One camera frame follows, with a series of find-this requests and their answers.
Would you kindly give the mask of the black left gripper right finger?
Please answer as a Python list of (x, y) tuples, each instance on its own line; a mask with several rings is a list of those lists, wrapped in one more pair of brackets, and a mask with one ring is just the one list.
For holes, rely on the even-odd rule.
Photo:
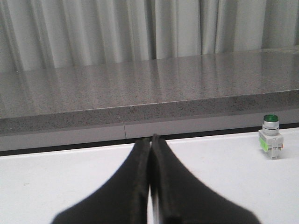
[(249, 210), (227, 200), (198, 180), (166, 141), (154, 135), (150, 187), (160, 224), (257, 224)]

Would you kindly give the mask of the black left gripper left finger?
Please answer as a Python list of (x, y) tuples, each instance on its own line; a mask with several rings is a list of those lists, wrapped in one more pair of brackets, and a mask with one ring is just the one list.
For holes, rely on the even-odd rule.
[(98, 190), (59, 213), (54, 224), (145, 224), (149, 139), (137, 140), (119, 169)]

